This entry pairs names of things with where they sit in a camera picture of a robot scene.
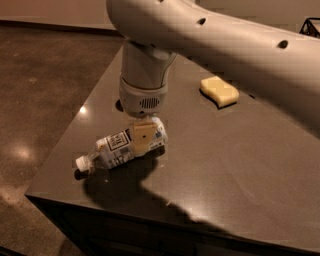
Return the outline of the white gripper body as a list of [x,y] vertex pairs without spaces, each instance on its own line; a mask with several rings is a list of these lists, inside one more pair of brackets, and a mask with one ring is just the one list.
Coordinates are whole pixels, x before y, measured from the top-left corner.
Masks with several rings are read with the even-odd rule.
[[123,110],[131,117],[143,118],[161,112],[168,86],[157,89],[137,88],[120,79],[119,96]]

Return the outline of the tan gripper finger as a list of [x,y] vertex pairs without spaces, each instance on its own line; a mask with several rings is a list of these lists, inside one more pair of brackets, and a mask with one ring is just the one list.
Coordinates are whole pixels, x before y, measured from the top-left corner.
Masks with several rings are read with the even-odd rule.
[[150,120],[133,124],[133,150],[136,156],[142,156],[149,151],[149,144],[152,142],[156,130],[157,124]]

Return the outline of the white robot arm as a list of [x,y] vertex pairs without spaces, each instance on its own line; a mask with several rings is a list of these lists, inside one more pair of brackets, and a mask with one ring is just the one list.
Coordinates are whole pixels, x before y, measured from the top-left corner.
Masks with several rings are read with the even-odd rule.
[[170,65],[182,55],[319,132],[319,39],[211,12],[189,0],[107,0],[107,13],[126,38],[119,92],[128,115],[160,112]]

